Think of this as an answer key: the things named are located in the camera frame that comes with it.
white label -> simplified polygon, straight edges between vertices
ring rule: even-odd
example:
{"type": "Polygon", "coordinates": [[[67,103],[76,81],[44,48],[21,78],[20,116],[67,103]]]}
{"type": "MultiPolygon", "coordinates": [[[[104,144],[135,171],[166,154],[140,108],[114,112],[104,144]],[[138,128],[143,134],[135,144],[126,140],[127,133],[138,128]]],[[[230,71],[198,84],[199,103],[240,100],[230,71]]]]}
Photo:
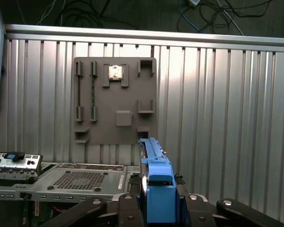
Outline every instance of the white label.
{"type": "Polygon", "coordinates": [[[121,178],[120,178],[118,189],[122,189],[123,180],[124,180],[124,175],[122,175],[121,178]]]}

blue cable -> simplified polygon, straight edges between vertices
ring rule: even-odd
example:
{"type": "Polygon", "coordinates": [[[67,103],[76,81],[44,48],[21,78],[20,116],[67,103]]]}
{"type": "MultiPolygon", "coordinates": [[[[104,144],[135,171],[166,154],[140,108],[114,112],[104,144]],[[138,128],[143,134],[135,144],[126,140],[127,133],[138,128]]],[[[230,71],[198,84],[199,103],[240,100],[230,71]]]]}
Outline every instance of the blue cable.
{"type": "Polygon", "coordinates": [[[191,22],[187,19],[187,17],[184,15],[183,8],[182,8],[182,6],[181,6],[181,4],[180,4],[180,0],[178,0],[178,3],[179,3],[180,13],[181,13],[182,17],[184,18],[184,20],[186,20],[186,22],[189,23],[190,26],[192,26],[192,27],[193,27],[195,30],[197,30],[198,32],[203,32],[203,33],[205,33],[204,31],[198,29],[197,26],[195,26],[193,23],[191,23],[191,22]]]}

dark background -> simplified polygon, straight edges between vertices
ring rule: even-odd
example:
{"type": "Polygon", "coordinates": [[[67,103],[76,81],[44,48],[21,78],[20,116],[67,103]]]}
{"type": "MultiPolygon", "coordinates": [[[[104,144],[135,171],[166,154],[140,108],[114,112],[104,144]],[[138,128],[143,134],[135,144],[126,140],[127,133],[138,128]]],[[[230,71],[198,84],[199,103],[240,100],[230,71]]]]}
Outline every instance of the dark background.
{"type": "MultiPolygon", "coordinates": [[[[83,0],[91,1],[95,9],[100,12],[106,0],[83,0]]],[[[263,3],[267,0],[229,0],[234,8],[247,7],[263,3]]],[[[22,13],[26,24],[36,25],[40,20],[46,7],[53,2],[53,0],[18,0],[22,9],[22,13]]],[[[53,26],[55,20],[62,10],[64,0],[57,0],[56,4],[49,14],[44,19],[42,25],[53,26]]],[[[219,0],[222,5],[226,5],[224,0],[219,0]]],[[[77,2],[73,7],[80,8],[85,11],[91,10],[84,4],[77,2]]],[[[192,21],[198,28],[205,25],[205,22],[200,16],[199,7],[191,8],[187,12],[187,18],[192,21]]],[[[266,5],[261,5],[255,8],[238,10],[241,14],[262,14],[265,11],[266,5]]],[[[0,0],[0,10],[6,24],[23,24],[17,0],[0,0]]],[[[210,8],[204,7],[204,14],[209,18],[214,11],[210,8]]],[[[178,0],[111,0],[104,13],[106,17],[113,17],[114,19],[122,20],[131,23],[139,28],[139,30],[149,31],[167,31],[177,32],[177,20],[180,16],[178,0]]],[[[75,17],[68,19],[65,26],[76,27],[99,27],[95,24],[91,25],[87,21],[80,21],[74,23],[75,17]]],[[[270,37],[284,37],[284,0],[273,0],[267,10],[267,13],[260,18],[238,18],[234,21],[242,30],[244,35],[249,36],[270,36],[270,37]]],[[[131,26],[122,23],[104,22],[104,28],[114,29],[133,29],[131,26]]],[[[193,29],[185,20],[181,20],[179,28],[182,32],[195,33],[193,29]]],[[[231,24],[227,32],[226,28],[216,29],[217,34],[240,35],[236,27],[231,24]]],[[[212,33],[211,29],[206,29],[206,33],[212,33]]]]}

corrugated metal wall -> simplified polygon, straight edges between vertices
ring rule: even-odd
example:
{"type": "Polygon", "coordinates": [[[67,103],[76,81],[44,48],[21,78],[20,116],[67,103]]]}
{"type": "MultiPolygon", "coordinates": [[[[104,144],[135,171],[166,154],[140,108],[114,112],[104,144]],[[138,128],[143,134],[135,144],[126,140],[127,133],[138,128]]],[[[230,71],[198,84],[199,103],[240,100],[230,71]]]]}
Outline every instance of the corrugated metal wall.
{"type": "Polygon", "coordinates": [[[211,202],[235,198],[284,222],[284,52],[279,47],[249,46],[250,51],[233,44],[216,49],[215,44],[46,37],[6,41],[0,151],[39,153],[46,161],[138,165],[136,145],[73,143],[71,63],[76,56],[154,55],[158,139],[189,191],[211,202]]]}

small component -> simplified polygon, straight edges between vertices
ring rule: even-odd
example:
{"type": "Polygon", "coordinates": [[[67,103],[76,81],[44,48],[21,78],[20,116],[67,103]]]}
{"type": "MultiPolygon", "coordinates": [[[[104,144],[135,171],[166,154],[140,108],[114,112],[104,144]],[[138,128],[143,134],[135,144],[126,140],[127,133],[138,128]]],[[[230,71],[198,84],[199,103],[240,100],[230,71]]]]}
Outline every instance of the small component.
{"type": "Polygon", "coordinates": [[[108,74],[111,80],[121,80],[123,78],[123,67],[119,65],[109,66],[108,74]]]}

